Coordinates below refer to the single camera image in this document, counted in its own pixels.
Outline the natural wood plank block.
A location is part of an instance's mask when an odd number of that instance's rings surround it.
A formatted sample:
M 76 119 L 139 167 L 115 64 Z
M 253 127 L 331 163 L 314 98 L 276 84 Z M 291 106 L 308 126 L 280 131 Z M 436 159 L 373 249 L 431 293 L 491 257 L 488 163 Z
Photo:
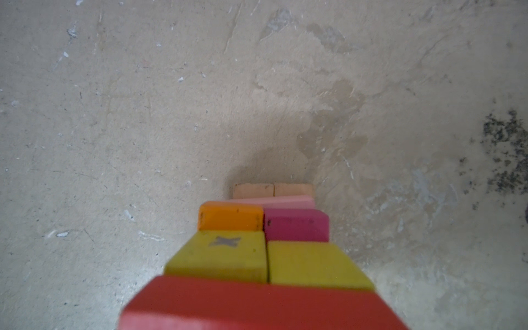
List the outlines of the natural wood plank block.
M 264 198 L 273 196 L 273 184 L 235 184 L 232 191 L 233 199 Z

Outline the light pink block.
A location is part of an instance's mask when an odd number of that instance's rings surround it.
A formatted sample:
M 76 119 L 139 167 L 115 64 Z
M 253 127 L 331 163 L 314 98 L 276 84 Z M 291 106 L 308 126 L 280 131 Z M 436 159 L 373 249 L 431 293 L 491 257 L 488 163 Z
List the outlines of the light pink block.
M 229 199 L 226 202 L 251 204 L 273 209 L 316 209 L 315 200 L 309 195 Z

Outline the orange rectangular block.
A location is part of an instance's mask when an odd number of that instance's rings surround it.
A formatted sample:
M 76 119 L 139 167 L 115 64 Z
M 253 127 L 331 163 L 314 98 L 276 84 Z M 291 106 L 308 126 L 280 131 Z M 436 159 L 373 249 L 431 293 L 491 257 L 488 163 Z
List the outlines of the orange rectangular block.
M 197 229 L 262 231 L 263 216 L 261 206 L 209 201 L 199 208 Z

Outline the magenta rectangular block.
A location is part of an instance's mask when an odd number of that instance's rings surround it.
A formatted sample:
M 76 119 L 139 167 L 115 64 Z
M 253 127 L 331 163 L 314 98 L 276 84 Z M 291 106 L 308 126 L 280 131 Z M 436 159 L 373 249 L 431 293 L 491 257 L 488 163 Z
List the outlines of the magenta rectangular block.
M 329 242 L 329 216 L 317 209 L 265 208 L 266 241 Z

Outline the yellow-green square block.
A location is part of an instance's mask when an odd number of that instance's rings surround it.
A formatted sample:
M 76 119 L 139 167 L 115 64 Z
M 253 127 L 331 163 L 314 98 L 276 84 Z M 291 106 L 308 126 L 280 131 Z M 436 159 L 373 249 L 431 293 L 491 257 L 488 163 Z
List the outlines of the yellow-green square block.
M 164 275 L 267 283 L 264 232 L 198 231 L 167 262 Z

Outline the small yellow cube block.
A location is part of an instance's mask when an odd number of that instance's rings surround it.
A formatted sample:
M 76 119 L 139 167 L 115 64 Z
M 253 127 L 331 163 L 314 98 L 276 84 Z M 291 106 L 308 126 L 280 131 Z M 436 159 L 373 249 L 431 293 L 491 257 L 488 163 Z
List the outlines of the small yellow cube block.
M 275 285 L 376 290 L 370 278 L 335 244 L 268 242 L 269 281 Z

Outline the red rectangular block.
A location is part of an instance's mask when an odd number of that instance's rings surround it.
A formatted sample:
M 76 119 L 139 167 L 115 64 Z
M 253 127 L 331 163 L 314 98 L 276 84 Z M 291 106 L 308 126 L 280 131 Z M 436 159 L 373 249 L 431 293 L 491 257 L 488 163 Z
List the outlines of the red rectangular block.
M 405 329 L 374 292 L 156 276 L 119 329 Z

